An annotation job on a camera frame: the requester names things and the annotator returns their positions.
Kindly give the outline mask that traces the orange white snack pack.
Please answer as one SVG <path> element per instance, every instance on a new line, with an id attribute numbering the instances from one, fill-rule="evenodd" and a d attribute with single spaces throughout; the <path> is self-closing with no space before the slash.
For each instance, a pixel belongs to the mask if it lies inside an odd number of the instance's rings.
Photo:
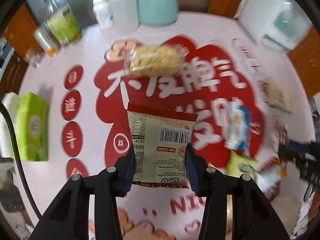
<path id="1" fill-rule="evenodd" d="M 256 172 L 255 182 L 271 202 L 280 194 L 281 169 L 277 157 L 268 159 Z"/>

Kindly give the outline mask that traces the beige red Lipo biscuit pack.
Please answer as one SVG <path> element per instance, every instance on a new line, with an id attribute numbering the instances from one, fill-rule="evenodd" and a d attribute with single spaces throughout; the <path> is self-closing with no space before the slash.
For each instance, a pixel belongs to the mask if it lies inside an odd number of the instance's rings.
<path id="1" fill-rule="evenodd" d="M 185 152 L 197 114 L 129 103 L 127 117 L 135 153 L 135 184 L 187 188 Z"/>

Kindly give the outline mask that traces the blue white snack pack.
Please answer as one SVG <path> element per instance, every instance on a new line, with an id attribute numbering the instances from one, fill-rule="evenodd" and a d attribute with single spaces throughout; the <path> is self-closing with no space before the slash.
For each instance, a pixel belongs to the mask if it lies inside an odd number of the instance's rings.
<path id="1" fill-rule="evenodd" d="M 249 123 L 251 112 L 236 102 L 231 102 L 230 124 L 225 148 L 249 152 Z"/>

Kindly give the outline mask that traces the yellow green snack pack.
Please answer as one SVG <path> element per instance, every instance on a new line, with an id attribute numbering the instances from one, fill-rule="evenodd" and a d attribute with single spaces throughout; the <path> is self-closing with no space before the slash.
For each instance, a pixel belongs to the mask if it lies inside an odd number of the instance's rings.
<path id="1" fill-rule="evenodd" d="M 257 161 L 238 155 L 235 151 L 230 152 L 230 158 L 226 165 L 226 174 L 239 178 L 242 174 L 256 178 Z"/>

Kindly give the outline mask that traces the beige long snack pack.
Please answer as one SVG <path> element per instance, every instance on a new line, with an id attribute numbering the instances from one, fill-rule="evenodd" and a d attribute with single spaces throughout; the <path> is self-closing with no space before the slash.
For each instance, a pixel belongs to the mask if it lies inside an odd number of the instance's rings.
<path id="1" fill-rule="evenodd" d="M 273 83 L 263 83 L 262 89 L 265 94 L 265 102 L 272 108 L 277 108 L 292 114 L 290 96 L 283 89 Z"/>

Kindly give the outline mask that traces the pink printed table mat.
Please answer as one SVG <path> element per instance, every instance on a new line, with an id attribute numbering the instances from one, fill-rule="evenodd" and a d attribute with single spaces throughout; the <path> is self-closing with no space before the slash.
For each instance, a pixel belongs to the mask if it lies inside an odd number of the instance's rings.
<path id="1" fill-rule="evenodd" d="M 187 47 L 182 74 L 125 76 L 119 52 L 135 42 Z M 289 94 L 292 114 L 265 102 L 263 83 Z M 23 163 L 41 212 L 73 172 L 92 176 L 124 155 L 131 142 L 129 102 L 196 113 L 192 146 L 218 168 L 229 161 L 224 144 L 231 101 L 252 113 L 250 153 L 259 166 L 275 155 L 274 115 L 288 126 L 291 139 L 315 139 L 306 92 L 290 59 L 256 46 L 235 20 L 202 13 L 182 12 L 172 25 L 140 26 L 126 36 L 91 26 L 76 43 L 45 56 L 38 68 L 29 67 L 20 92 L 33 92 L 49 104 L 48 160 Z"/>

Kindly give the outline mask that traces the clear wrapped yellow cookie pack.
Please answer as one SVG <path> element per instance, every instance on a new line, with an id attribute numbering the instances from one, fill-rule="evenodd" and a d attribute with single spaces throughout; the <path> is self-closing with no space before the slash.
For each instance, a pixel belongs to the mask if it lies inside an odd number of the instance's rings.
<path id="1" fill-rule="evenodd" d="M 188 53 L 180 44 L 138 46 L 126 51 L 124 74 L 132 77 L 177 75 Z"/>

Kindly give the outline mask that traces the green tissue box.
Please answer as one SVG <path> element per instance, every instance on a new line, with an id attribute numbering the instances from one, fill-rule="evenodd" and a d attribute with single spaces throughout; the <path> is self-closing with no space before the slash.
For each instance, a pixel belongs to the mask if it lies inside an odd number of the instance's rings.
<path id="1" fill-rule="evenodd" d="M 48 102 L 32 92 L 22 96 L 9 92 L 2 103 L 14 126 L 20 159 L 47 161 Z"/>

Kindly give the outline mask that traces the small glass jar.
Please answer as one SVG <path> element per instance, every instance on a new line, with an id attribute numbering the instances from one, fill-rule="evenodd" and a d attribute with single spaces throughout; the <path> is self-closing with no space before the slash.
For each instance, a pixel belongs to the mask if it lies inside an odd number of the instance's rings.
<path id="1" fill-rule="evenodd" d="M 27 62 L 29 65 L 33 66 L 34 68 L 37 68 L 40 66 L 41 56 L 34 47 L 30 47 L 26 51 L 23 59 L 25 62 Z"/>

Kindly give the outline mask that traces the silver orange drink can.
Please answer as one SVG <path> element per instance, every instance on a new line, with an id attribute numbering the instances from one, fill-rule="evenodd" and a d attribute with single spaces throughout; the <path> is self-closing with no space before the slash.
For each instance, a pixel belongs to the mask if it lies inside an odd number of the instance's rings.
<path id="1" fill-rule="evenodd" d="M 34 31 L 34 37 L 48 56 L 53 57 L 60 50 L 60 44 L 58 40 L 46 25 L 39 26 Z"/>

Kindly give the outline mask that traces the small white pill bottle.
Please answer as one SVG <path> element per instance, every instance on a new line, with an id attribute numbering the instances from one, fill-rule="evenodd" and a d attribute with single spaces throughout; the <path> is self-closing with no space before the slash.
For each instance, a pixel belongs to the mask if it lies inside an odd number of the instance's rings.
<path id="1" fill-rule="evenodd" d="M 92 0 L 93 12 L 101 29 L 113 28 L 113 15 L 108 0 Z"/>

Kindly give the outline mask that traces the white cosmetics storage box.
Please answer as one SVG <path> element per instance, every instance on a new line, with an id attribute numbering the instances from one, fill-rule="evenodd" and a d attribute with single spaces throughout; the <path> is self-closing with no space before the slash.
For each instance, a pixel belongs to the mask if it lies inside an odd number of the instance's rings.
<path id="1" fill-rule="evenodd" d="M 311 21 L 295 0 L 241 0 L 234 15 L 255 44 L 286 55 L 311 29 Z"/>

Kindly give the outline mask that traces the green label glass bottle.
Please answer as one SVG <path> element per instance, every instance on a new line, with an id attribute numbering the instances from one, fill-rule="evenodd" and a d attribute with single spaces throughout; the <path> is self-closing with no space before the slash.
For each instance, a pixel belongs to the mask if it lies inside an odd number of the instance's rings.
<path id="1" fill-rule="evenodd" d="M 45 22 L 61 46 L 67 46 L 82 35 L 71 7 L 66 0 L 44 0 Z"/>

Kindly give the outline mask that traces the white squeeze wash bottle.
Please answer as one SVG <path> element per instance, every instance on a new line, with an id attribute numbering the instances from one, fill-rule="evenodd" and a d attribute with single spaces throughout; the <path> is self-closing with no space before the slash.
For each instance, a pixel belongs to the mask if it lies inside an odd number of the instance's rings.
<path id="1" fill-rule="evenodd" d="M 114 27 L 120 34 L 130 34 L 139 27 L 137 0 L 108 0 Z"/>

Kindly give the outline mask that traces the teal canister with brown lid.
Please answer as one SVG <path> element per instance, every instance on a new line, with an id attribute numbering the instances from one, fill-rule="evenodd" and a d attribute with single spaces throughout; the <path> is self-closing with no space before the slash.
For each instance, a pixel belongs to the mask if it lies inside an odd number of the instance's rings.
<path id="1" fill-rule="evenodd" d="M 137 0 L 142 25 L 170 25 L 178 18 L 179 0 Z"/>

